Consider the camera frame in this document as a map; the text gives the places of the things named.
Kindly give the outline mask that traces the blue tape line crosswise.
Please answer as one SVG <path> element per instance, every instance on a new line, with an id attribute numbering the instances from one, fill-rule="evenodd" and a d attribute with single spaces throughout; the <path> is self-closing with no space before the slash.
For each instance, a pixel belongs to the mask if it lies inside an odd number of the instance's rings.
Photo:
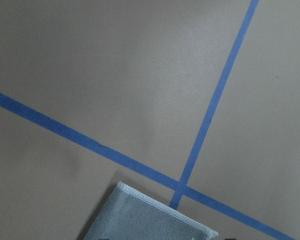
<path id="1" fill-rule="evenodd" d="M 171 190 L 176 190 L 178 182 L 157 171 L 144 165 L 110 147 L 99 144 L 94 139 L 0 93 L 0 107 L 45 128 L 69 141 L 76 143 L 98 155 L 101 155 L 117 164 L 120 164 L 146 178 L 149 178 Z M 291 240 L 292 237 L 248 216 L 240 211 L 237 211 L 191 187 L 184 186 L 181 189 L 181 194 L 200 204 L 203 204 L 217 212 L 220 212 L 236 221 L 245 224 L 257 231 L 260 231 L 277 240 Z"/>

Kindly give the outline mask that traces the pink and grey towel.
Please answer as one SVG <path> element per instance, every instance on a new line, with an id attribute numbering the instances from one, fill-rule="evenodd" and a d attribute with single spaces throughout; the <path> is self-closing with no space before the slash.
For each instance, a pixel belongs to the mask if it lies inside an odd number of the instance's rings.
<path id="1" fill-rule="evenodd" d="M 212 240 L 218 233 L 119 182 L 102 206 L 86 240 Z"/>

